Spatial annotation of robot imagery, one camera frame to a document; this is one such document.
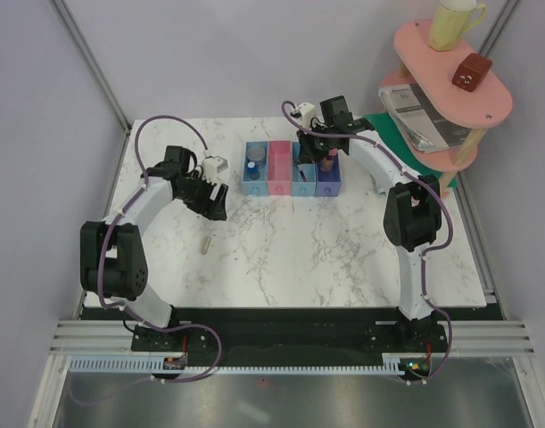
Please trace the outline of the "blue cap glue bottle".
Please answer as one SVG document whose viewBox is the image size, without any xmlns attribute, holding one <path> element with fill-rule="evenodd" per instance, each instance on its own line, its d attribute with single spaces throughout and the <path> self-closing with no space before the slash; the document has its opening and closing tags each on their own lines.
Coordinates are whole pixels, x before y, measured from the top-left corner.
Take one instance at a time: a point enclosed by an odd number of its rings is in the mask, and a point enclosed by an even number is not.
<svg viewBox="0 0 545 428">
<path fill-rule="evenodd" d="M 260 179 L 260 170 L 258 165 L 254 161 L 249 161 L 247 163 L 247 173 L 248 177 L 251 180 L 259 180 Z"/>
</svg>

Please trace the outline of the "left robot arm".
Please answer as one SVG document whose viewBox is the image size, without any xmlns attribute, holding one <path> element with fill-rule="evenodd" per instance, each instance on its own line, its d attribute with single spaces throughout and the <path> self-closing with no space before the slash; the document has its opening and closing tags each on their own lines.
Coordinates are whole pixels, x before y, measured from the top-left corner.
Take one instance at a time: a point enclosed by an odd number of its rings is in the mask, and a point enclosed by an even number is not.
<svg viewBox="0 0 545 428">
<path fill-rule="evenodd" d="M 135 192 L 121 208 L 80 229 L 80 283 L 95 294 L 105 309 L 119 309 L 142 327 L 152 330 L 152 341 L 162 350 L 174 350 L 182 341 L 182 326 L 173 307 L 149 284 L 142 237 L 153 220 L 175 200 L 211 221 L 227 219 L 228 168 L 221 156 L 198 161 L 194 152 L 168 146 L 162 161 L 145 169 Z"/>
</svg>

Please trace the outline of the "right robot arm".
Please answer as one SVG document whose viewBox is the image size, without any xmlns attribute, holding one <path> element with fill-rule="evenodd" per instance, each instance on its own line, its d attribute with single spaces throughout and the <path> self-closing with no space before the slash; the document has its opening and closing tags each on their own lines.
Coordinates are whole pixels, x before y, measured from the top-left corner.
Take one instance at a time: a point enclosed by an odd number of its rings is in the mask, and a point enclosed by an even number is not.
<svg viewBox="0 0 545 428">
<path fill-rule="evenodd" d="M 408 320 L 395 328 L 394 336 L 402 349 L 417 350 L 427 340 L 425 326 L 418 320 L 433 312 L 424 274 L 425 251 L 442 227 L 438 180 L 421 176 L 398 158 L 368 119 L 353 117 L 342 96 L 320 104 L 321 119 L 311 103 L 283 105 L 290 107 L 283 113 L 297 127 L 298 165 L 318 165 L 344 153 L 363 166 L 376 188 L 386 194 L 383 228 L 398 254 L 398 310 Z"/>
</svg>

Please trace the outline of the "red pen clear cap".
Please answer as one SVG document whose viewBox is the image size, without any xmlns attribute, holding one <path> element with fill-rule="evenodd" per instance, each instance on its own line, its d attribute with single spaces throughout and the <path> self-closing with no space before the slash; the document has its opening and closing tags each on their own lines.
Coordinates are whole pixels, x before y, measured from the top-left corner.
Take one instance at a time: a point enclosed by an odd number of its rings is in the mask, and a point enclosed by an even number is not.
<svg viewBox="0 0 545 428">
<path fill-rule="evenodd" d="M 296 168 L 297 168 L 298 171 L 299 171 L 301 180 L 302 180 L 303 182 L 308 182 L 308 179 L 307 179 L 307 177 L 306 177 L 306 175 L 305 175 L 305 172 L 304 172 L 304 170 L 303 170 L 302 165 L 301 165 L 300 163 L 296 163 Z"/>
</svg>

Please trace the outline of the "clear tub of paper clips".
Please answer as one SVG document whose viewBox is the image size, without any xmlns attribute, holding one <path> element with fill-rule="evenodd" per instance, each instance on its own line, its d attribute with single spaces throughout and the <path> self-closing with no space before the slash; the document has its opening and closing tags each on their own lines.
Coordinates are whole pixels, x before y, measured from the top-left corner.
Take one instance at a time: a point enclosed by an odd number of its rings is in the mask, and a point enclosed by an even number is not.
<svg viewBox="0 0 545 428">
<path fill-rule="evenodd" d="M 246 150 L 248 169 L 263 170 L 266 166 L 267 150 L 262 145 L 250 145 Z"/>
</svg>

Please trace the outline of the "pink cap brown bottle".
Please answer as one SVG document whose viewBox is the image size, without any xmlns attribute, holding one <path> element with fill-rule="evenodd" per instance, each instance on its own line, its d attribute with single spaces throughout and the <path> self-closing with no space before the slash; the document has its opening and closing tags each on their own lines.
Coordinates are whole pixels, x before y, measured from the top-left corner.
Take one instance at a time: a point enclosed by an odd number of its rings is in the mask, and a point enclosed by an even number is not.
<svg viewBox="0 0 545 428">
<path fill-rule="evenodd" d="M 338 150 L 332 149 L 319 163 L 319 169 L 324 173 L 329 173 L 334 166 L 334 161 L 337 157 Z"/>
</svg>

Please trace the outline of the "beige chalk stick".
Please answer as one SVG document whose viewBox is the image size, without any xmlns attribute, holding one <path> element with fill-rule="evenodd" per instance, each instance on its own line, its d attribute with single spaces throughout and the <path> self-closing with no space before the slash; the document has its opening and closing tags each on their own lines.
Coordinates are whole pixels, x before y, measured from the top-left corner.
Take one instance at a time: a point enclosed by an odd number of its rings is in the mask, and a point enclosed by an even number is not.
<svg viewBox="0 0 545 428">
<path fill-rule="evenodd" d="M 208 253 L 210 246 L 211 246 L 211 237 L 208 236 L 204 239 L 202 244 L 202 255 L 206 255 Z"/>
</svg>

